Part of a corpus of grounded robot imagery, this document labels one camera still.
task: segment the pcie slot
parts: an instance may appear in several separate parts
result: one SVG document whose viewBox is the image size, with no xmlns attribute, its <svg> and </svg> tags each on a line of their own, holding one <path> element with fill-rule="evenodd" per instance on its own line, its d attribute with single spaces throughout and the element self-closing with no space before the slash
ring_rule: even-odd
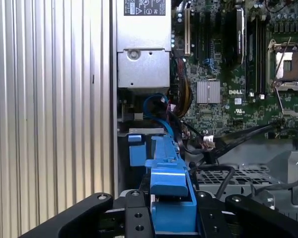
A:
<svg viewBox="0 0 298 238">
<path fill-rule="evenodd" d="M 191 12 L 189 8 L 184 10 L 184 55 L 191 55 Z"/>
<path fill-rule="evenodd" d="M 201 23 L 200 23 L 200 13 L 195 12 L 194 17 L 194 31 L 192 32 L 192 39 L 194 40 L 194 59 L 195 62 L 198 63 L 201 58 L 201 47 L 200 47 L 200 35 L 201 35 Z"/>
<path fill-rule="evenodd" d="M 204 55 L 205 59 L 210 58 L 210 47 L 211 47 L 211 13 L 205 12 L 204 16 Z"/>
</svg>

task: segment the silver metal panel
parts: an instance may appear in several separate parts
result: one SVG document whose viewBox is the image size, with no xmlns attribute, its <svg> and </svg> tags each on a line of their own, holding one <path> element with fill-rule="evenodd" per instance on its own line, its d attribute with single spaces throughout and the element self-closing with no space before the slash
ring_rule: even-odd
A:
<svg viewBox="0 0 298 238">
<path fill-rule="evenodd" d="M 171 0 L 165 2 L 165 16 L 124 16 L 125 0 L 117 0 L 117 52 L 171 51 Z"/>
<path fill-rule="evenodd" d="M 0 0 L 0 238 L 112 193 L 108 0 Z"/>
<path fill-rule="evenodd" d="M 221 83 L 220 81 L 200 81 L 197 83 L 197 103 L 220 103 Z"/>
<path fill-rule="evenodd" d="M 169 86 L 171 0 L 165 16 L 125 16 L 117 0 L 118 86 L 138 94 L 165 93 Z"/>
<path fill-rule="evenodd" d="M 132 60 L 128 52 L 118 54 L 120 88 L 157 89 L 164 93 L 170 86 L 169 53 L 165 51 L 139 51 L 140 57 Z"/>
</svg>

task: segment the screw hole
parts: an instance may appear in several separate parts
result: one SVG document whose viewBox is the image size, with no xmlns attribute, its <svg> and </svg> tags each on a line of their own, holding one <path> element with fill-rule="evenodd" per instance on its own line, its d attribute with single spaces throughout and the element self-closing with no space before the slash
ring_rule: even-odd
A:
<svg viewBox="0 0 298 238">
<path fill-rule="evenodd" d="M 143 226 L 136 226 L 136 230 L 137 231 L 139 231 L 139 232 L 141 232 L 141 231 L 143 231 L 145 228 L 143 227 Z"/>
<path fill-rule="evenodd" d="M 140 218 L 140 217 L 142 217 L 143 215 L 141 214 L 141 213 L 136 213 L 135 214 L 135 217 L 137 217 L 137 218 Z"/>
</svg>

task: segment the cable bundle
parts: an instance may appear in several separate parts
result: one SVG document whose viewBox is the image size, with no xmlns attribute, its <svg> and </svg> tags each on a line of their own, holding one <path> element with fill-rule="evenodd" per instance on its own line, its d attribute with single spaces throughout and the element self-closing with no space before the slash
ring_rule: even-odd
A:
<svg viewBox="0 0 298 238">
<path fill-rule="evenodd" d="M 174 113 L 177 115 L 177 117 L 182 118 L 188 112 L 193 100 L 192 89 L 187 77 L 186 66 L 183 59 L 172 59 L 171 77 L 178 77 L 179 79 L 179 97 L 176 102 Z"/>
</svg>

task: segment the screw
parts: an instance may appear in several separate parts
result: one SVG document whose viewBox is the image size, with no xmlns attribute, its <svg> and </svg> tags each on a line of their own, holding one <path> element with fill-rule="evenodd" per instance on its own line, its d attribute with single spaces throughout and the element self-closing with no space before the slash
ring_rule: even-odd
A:
<svg viewBox="0 0 298 238">
<path fill-rule="evenodd" d="M 131 57 L 132 59 L 136 59 L 136 58 L 138 57 L 138 52 L 137 52 L 137 51 L 131 51 L 131 52 L 130 52 L 130 57 Z"/>
<path fill-rule="evenodd" d="M 241 201 L 241 199 L 239 197 L 236 197 L 236 196 L 232 197 L 232 200 L 234 200 L 235 202 L 240 202 Z"/>
<path fill-rule="evenodd" d="M 98 196 L 98 199 L 99 200 L 104 200 L 104 199 L 106 199 L 106 197 L 107 197 L 107 195 L 102 194 L 102 195 Z"/>
<path fill-rule="evenodd" d="M 200 197 L 205 197 L 206 194 L 205 194 L 205 192 L 199 192 L 199 196 L 200 196 Z"/>
<path fill-rule="evenodd" d="M 132 195 L 132 196 L 139 196 L 140 193 L 139 193 L 138 191 L 133 191 L 133 192 L 131 193 L 131 195 Z"/>
</svg>

